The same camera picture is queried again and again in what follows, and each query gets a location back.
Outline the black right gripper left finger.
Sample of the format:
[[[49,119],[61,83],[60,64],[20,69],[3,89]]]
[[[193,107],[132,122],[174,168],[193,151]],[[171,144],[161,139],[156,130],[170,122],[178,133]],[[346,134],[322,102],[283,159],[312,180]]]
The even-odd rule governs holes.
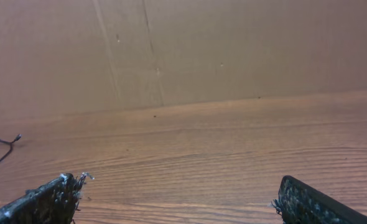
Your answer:
[[[81,189],[89,173],[74,177],[60,174],[54,180],[30,189],[25,195],[0,208],[0,224],[71,224],[78,211]]]

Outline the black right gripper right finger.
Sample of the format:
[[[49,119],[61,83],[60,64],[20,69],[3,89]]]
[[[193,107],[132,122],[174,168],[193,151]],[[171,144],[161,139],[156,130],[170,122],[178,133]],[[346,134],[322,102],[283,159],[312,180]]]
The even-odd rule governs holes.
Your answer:
[[[366,215],[290,175],[282,178],[271,206],[285,224],[367,224]]]

